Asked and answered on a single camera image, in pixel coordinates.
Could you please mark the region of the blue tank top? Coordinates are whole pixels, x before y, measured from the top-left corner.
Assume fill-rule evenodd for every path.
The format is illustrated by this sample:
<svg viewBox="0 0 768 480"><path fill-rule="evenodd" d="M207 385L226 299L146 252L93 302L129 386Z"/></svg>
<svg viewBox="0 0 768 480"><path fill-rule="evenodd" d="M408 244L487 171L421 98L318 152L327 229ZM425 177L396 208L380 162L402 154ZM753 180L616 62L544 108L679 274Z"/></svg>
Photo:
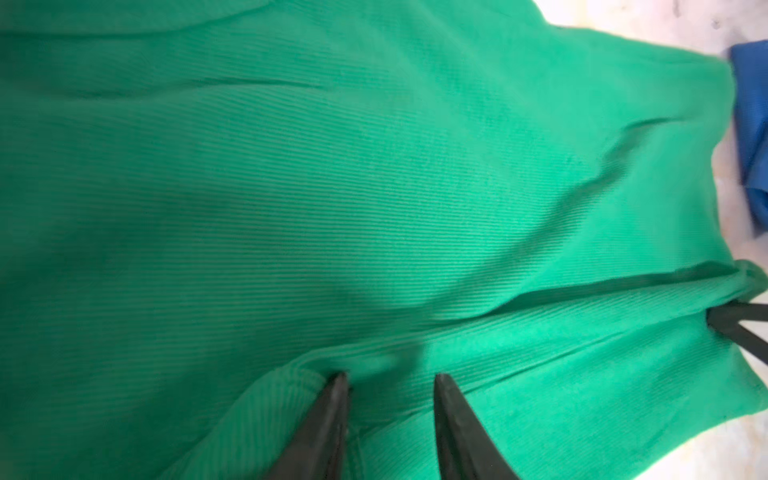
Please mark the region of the blue tank top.
<svg viewBox="0 0 768 480"><path fill-rule="evenodd" d="M767 41L729 50L736 82L734 121L742 185L757 227L767 230Z"/></svg>

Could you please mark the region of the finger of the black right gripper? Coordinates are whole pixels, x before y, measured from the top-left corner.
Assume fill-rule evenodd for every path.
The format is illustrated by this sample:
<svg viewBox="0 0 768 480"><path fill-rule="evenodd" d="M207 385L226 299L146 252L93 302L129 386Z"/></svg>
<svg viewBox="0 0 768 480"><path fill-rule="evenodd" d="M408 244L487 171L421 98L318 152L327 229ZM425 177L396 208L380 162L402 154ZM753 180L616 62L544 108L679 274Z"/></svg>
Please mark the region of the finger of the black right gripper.
<svg viewBox="0 0 768 480"><path fill-rule="evenodd" d="M767 322L767 306L764 304L731 301L709 308L706 322L709 328L745 349L763 364L767 364L767 341L745 328L742 321Z"/></svg>

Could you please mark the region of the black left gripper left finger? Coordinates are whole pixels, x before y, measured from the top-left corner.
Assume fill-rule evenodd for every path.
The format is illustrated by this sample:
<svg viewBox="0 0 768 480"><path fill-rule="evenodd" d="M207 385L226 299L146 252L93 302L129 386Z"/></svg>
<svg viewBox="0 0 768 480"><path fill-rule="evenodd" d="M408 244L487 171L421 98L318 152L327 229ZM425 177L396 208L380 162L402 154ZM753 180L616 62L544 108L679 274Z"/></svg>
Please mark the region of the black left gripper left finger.
<svg viewBox="0 0 768 480"><path fill-rule="evenodd" d="M340 479L348 433L349 399L347 374L334 374L265 479Z"/></svg>

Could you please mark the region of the green tank top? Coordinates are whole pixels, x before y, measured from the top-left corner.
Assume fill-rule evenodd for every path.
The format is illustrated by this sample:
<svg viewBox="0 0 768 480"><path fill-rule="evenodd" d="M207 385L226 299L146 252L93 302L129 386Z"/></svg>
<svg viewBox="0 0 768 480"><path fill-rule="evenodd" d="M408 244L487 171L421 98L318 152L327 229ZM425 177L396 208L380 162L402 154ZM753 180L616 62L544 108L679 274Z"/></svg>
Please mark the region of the green tank top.
<svg viewBox="0 0 768 480"><path fill-rule="evenodd" d="M336 373L347 479L435 479L451 375L525 479L767 406L710 308L722 60L531 1L5 1L1 475L261 479Z"/></svg>

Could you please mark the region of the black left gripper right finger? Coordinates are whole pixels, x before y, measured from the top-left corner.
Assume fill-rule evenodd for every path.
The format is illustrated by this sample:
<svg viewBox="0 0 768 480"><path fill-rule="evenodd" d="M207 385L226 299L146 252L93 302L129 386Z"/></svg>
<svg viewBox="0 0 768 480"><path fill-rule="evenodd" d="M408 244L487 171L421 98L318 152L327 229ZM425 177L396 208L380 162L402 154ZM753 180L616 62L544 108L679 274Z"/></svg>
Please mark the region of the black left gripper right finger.
<svg viewBox="0 0 768 480"><path fill-rule="evenodd" d="M456 381L434 379L434 425L443 480L519 480L477 418Z"/></svg>

